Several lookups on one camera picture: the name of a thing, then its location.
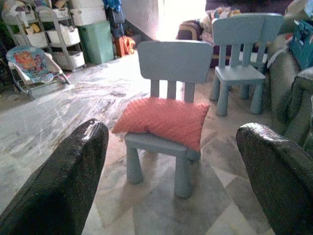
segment chair backrest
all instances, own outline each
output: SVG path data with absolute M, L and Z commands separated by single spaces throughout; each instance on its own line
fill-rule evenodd
M 167 98 L 176 98 L 176 82 L 185 83 L 184 100 L 193 102 L 195 83 L 203 83 L 213 48 L 197 41 L 142 42 L 138 46 L 140 72 L 151 79 L 151 96 L 159 97 L 159 81 L 167 80 Z
M 213 41 L 220 46 L 219 67 L 225 67 L 226 46 L 231 45 L 230 66 L 239 62 L 244 44 L 243 66 L 250 63 L 254 43 L 259 42 L 256 63 L 262 63 L 266 42 L 273 41 L 283 23 L 283 16 L 275 13 L 244 13 L 229 18 L 215 19 L 212 23 Z

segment tiled floor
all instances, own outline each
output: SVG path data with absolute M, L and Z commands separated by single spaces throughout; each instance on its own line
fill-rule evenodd
M 207 83 L 196 86 L 196 102 L 209 102 L 213 73 Z M 1 94 L 0 211 L 80 123 L 95 117 L 111 129 L 131 99 L 149 93 L 136 54 L 73 73 L 70 80 L 71 85 L 36 100 Z M 228 116 L 215 115 L 216 103 L 210 107 L 201 160 L 191 164 L 194 191 L 187 200 L 174 196 L 171 156 L 140 151 L 144 181 L 135 186 L 127 183 L 125 144 L 111 134 L 83 234 L 273 235 L 235 141 L 237 128 L 247 122 L 270 124 L 269 102 L 265 98 L 262 115 L 252 115 L 251 99 L 240 100 L 236 92 L 236 88 L 230 91 Z

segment green container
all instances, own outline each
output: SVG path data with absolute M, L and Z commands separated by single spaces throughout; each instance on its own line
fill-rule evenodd
M 98 65 L 114 58 L 109 21 L 80 26 L 78 30 L 88 63 Z

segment cushion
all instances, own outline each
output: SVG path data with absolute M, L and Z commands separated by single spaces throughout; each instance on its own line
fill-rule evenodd
M 124 110 L 112 133 L 152 133 L 200 151 L 201 131 L 208 104 L 156 97 L 134 100 Z

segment baby bouncer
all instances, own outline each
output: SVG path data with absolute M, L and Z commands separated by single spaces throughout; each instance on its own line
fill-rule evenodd
M 52 60 L 49 53 L 37 47 L 15 47 L 6 54 L 13 82 L 20 92 L 34 98 L 32 91 L 57 81 L 70 84 L 62 69 Z

